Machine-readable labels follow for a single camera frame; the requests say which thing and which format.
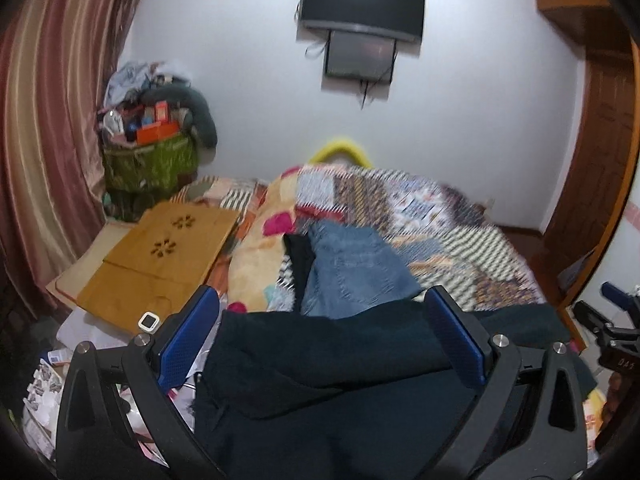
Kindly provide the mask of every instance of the curtain fold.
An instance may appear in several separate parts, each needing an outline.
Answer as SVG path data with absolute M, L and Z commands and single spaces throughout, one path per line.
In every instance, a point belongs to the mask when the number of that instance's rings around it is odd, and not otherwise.
M 95 113 L 139 0 L 26 0 L 0 38 L 0 246 L 32 313 L 104 224 Z

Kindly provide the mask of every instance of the television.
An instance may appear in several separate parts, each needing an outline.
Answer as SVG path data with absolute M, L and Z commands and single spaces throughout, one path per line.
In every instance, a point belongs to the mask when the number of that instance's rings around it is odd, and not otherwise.
M 302 0 L 300 23 L 419 42 L 425 0 Z
M 358 32 L 332 30 L 326 48 L 324 73 L 331 77 L 391 83 L 396 40 Z

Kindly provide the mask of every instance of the satin curtain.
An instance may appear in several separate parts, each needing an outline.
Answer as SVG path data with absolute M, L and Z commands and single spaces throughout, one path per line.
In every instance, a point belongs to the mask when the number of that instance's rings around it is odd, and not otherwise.
M 26 0 L 0 38 L 0 245 L 32 314 L 104 224 L 95 113 L 139 0 Z

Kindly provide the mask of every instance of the metal screw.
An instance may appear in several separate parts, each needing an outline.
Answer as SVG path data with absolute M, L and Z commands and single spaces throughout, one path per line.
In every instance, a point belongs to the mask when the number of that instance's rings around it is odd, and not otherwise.
M 91 343 L 88 341 L 82 341 L 81 343 L 78 343 L 78 346 L 76 346 L 76 352 L 79 354 L 86 354 L 90 349 Z
M 151 341 L 151 336 L 149 334 L 138 334 L 133 338 L 133 342 L 136 346 L 146 346 Z
M 509 346 L 509 338 L 503 334 L 496 334 L 492 338 L 494 345 L 498 348 L 504 348 L 505 346 Z
M 566 346 L 564 345 L 564 343 L 556 342 L 554 343 L 553 348 L 554 348 L 554 352 L 558 355 L 566 354 Z

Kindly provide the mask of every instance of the brown door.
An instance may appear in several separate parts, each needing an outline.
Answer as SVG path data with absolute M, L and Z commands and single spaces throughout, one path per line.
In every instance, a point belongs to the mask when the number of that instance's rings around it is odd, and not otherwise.
M 631 61 L 588 56 L 582 126 L 574 158 L 545 232 L 551 270 L 594 249 L 613 214 L 631 147 L 635 83 Z

